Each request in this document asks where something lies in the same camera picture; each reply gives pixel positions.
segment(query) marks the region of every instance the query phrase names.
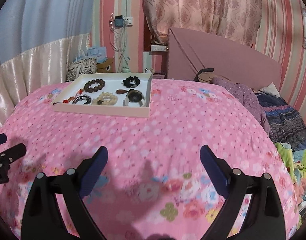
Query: pink headboard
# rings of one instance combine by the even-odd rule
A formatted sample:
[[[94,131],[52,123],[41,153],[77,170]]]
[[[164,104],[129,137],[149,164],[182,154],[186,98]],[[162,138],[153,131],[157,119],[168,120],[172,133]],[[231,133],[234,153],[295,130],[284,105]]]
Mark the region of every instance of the pink headboard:
[[[226,38],[199,31],[170,28],[167,78],[193,81],[202,68],[234,83],[261,89],[281,82],[281,65],[266,55]]]

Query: pink floral bedspread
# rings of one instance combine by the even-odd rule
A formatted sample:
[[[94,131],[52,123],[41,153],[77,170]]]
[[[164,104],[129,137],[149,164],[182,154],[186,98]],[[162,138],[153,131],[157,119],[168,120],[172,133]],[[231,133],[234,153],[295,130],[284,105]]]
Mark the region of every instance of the pink floral bedspread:
[[[144,119],[55,112],[49,103],[67,85],[30,94],[0,129],[8,137],[0,152],[20,142],[27,147],[9,183],[0,185],[1,214],[17,236],[35,175],[62,174],[101,145],[108,164],[84,203],[108,240],[200,239],[224,203],[200,162],[205,144],[245,174],[269,172],[286,233],[294,231],[299,216],[291,178],[263,128],[223,87],[153,80],[151,116]],[[230,235],[241,227],[249,199]],[[69,232],[77,234],[62,198],[59,205]]]

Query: striped wallpaper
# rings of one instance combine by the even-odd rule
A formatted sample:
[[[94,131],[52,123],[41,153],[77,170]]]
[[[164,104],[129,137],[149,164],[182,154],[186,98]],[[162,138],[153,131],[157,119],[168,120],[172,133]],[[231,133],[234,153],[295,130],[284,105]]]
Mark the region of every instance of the striped wallpaper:
[[[109,19],[111,13],[133,17],[133,26],[127,27],[126,58],[130,57],[128,65],[132,72],[143,72],[145,68],[161,70],[165,67],[166,53],[143,52],[144,47],[144,11],[142,0],[94,0],[93,26],[91,43],[106,46],[108,57],[115,56],[115,66],[118,66],[119,55],[110,45]]]
[[[306,50],[303,49],[303,20],[300,0],[262,0],[261,28],[255,49],[282,65],[282,97],[300,111],[306,123]],[[143,52],[144,11],[142,0],[94,0],[91,41],[107,47],[109,57],[118,54],[110,46],[109,19],[111,13],[133,17],[127,27],[126,56],[132,72],[144,68],[165,69],[166,53]]]
[[[255,49],[282,65],[281,96],[306,124],[306,50],[301,0],[262,0],[261,28]]]

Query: purple clothing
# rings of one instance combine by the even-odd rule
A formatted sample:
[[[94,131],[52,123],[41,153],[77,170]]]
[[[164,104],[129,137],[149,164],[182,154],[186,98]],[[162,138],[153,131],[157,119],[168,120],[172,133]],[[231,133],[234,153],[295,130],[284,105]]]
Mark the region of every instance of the purple clothing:
[[[233,84],[229,80],[220,77],[212,78],[212,83],[229,91],[255,117],[264,131],[269,134],[270,125],[266,119],[264,109],[260,106],[252,89],[243,84]]]

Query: pillow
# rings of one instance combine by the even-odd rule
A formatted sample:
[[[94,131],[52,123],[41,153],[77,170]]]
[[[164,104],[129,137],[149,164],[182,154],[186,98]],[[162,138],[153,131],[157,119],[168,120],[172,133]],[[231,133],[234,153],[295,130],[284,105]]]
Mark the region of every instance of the pillow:
[[[260,91],[264,92],[265,94],[274,96],[276,98],[280,97],[280,93],[276,89],[273,82],[271,84],[269,84],[267,87],[264,87],[264,88],[260,89]]]

